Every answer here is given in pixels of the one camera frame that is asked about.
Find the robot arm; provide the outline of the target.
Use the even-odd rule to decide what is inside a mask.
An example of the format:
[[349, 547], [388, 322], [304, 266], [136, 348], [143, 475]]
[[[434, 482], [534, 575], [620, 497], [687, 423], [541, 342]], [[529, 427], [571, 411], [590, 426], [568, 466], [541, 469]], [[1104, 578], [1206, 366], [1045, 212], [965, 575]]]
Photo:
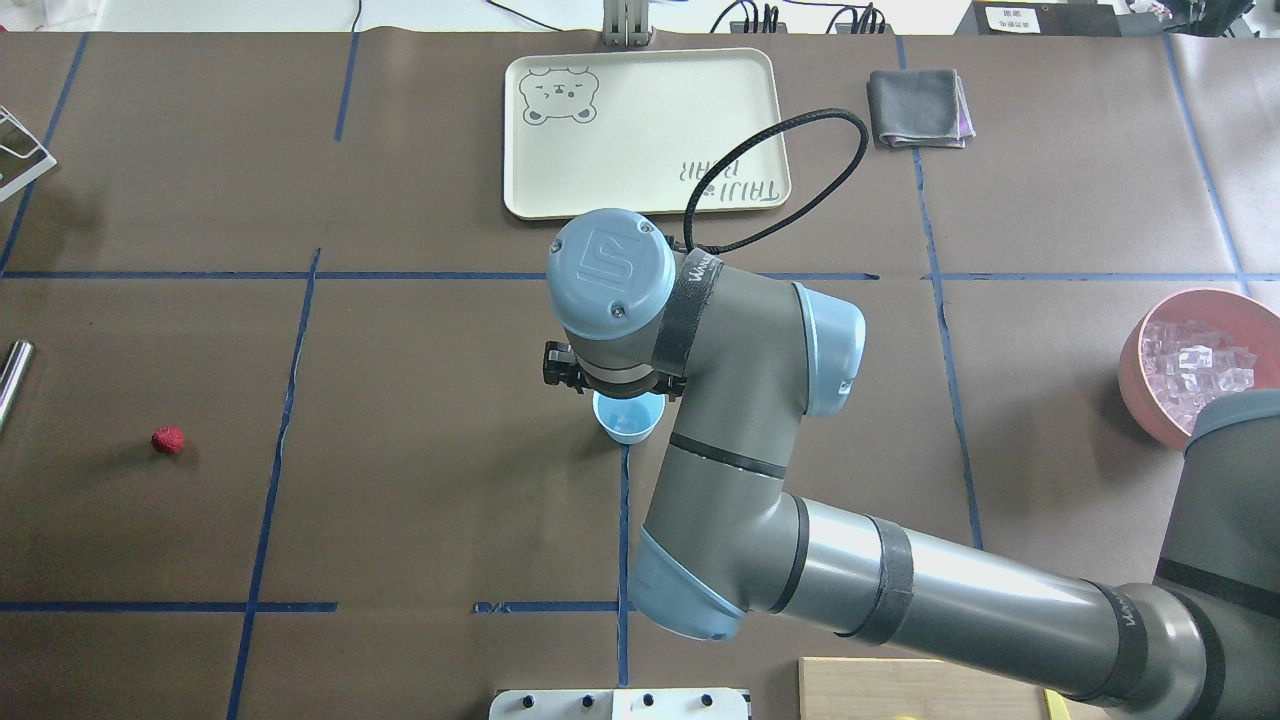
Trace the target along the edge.
[[769, 614], [1056, 691], [1125, 719], [1277, 716], [1277, 391], [1210, 402], [1155, 571], [1065, 577], [806, 497], [803, 433], [861, 380], [852, 302], [676, 249], [618, 208], [547, 250], [564, 340], [548, 384], [675, 397], [630, 598], [658, 626], [730, 641]]

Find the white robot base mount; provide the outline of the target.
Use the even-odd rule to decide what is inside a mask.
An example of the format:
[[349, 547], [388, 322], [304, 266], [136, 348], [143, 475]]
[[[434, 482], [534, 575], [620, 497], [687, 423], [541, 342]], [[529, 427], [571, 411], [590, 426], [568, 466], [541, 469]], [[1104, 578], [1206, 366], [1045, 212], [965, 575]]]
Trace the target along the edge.
[[751, 719], [748, 691], [728, 687], [512, 689], [489, 719]]

